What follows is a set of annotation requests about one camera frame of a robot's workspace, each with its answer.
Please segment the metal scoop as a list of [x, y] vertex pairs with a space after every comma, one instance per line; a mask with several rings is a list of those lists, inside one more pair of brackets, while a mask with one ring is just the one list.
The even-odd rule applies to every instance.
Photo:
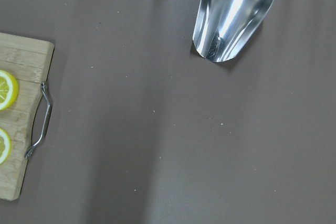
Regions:
[[216, 63], [235, 58], [259, 25], [274, 0], [200, 0], [193, 45], [197, 53]]

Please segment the bamboo cutting board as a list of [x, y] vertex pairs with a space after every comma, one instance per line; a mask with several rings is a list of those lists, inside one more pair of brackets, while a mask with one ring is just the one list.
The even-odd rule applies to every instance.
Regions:
[[1, 33], [1, 69], [11, 73], [19, 86], [18, 97], [1, 110], [1, 128], [11, 139], [11, 151], [1, 163], [1, 199], [19, 198], [31, 146], [32, 129], [41, 97], [41, 84], [47, 81], [54, 52], [51, 42]]

